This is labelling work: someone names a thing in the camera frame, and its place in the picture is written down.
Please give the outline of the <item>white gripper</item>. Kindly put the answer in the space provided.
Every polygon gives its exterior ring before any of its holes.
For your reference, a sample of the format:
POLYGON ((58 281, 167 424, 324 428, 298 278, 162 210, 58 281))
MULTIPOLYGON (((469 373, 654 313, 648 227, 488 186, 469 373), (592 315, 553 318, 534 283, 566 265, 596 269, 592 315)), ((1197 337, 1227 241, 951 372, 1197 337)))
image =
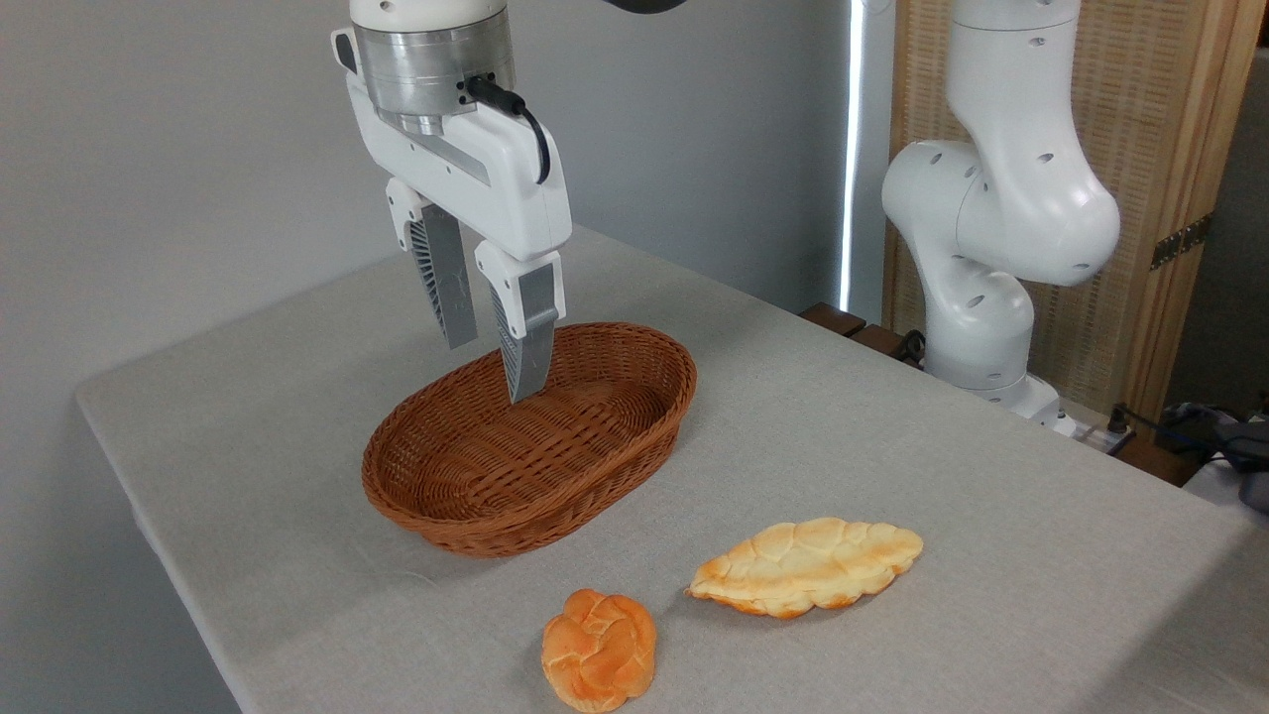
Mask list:
POLYGON ((461 226, 489 282, 511 405, 544 388, 566 315, 556 249, 572 232, 556 142, 513 90, 508 28, 332 36, 363 145, 390 172, 400 249, 449 347, 477 339, 461 226))

